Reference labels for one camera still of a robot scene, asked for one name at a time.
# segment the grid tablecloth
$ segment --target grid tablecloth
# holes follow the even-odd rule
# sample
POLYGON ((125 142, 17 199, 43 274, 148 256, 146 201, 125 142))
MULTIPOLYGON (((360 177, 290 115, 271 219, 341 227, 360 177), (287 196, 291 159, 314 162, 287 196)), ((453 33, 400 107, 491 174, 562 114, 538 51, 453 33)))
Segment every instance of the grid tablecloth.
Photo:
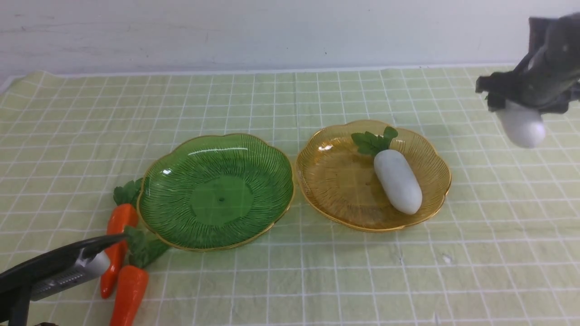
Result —
MULTIPOLYGON (((0 97, 0 270, 103 234, 113 188, 185 140, 248 132, 294 159, 323 126, 370 118, 451 167, 435 218, 365 234, 298 195, 249 245, 166 253, 136 325, 580 325, 580 106, 514 148, 474 92, 498 68, 30 74, 0 97)), ((92 281, 33 303, 30 324, 102 326, 112 307, 92 281)))

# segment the toy carrot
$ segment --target toy carrot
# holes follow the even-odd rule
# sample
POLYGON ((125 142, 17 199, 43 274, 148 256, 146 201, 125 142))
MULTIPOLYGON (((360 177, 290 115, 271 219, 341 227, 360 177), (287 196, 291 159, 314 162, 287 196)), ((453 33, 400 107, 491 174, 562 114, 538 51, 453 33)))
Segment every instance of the toy carrot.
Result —
POLYGON ((145 268, 159 258, 169 246, 159 239, 148 241, 137 229, 125 227, 129 247, 129 265, 119 273, 115 305, 110 326, 132 326, 145 296, 149 274, 145 268))
MULTIPOLYGON (((107 225, 107 234, 118 234, 124 231, 125 226, 136 227, 139 221, 135 206, 141 188, 141 179, 129 181, 123 187, 116 187, 113 191, 113 200, 117 207, 111 213, 107 225)), ((127 253, 127 242, 121 241, 105 249, 111 264, 108 270, 101 276, 101 297, 107 299, 111 296, 117 283, 119 270, 127 253)))

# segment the wall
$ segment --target wall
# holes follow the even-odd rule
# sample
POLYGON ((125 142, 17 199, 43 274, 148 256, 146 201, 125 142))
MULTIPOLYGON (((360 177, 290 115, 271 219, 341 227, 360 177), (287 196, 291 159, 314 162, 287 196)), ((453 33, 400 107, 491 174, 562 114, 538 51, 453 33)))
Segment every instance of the wall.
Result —
POLYGON ((507 63, 578 0, 2 0, 0 74, 507 63))

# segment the silver metal part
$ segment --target silver metal part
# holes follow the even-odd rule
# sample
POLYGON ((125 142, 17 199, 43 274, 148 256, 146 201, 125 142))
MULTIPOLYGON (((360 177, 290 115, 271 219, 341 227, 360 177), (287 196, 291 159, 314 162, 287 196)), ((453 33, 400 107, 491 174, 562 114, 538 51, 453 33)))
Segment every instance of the silver metal part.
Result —
POLYGON ((51 278, 34 284, 32 286, 32 295, 30 299, 32 301, 38 301, 98 278, 104 274, 111 263, 104 251, 101 251, 94 258, 90 259, 83 258, 82 256, 83 254, 81 251, 74 266, 51 278))

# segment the plate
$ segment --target plate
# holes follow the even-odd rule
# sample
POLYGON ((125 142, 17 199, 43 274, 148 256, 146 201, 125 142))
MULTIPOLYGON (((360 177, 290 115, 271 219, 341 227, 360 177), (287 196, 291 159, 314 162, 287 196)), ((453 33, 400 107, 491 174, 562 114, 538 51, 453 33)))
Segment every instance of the plate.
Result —
POLYGON ((433 217, 451 187, 445 161, 423 136, 396 128, 390 145, 401 152, 421 187, 423 203, 414 215, 396 210, 376 177, 373 158, 358 153, 351 135, 372 132, 382 135, 381 121, 358 120, 318 131, 296 159, 295 174, 304 197, 327 218, 369 232, 401 230, 433 217))
POLYGON ((293 196, 292 165, 280 150, 244 133, 201 136, 149 167, 137 212, 167 244, 211 251, 264 234, 293 196))

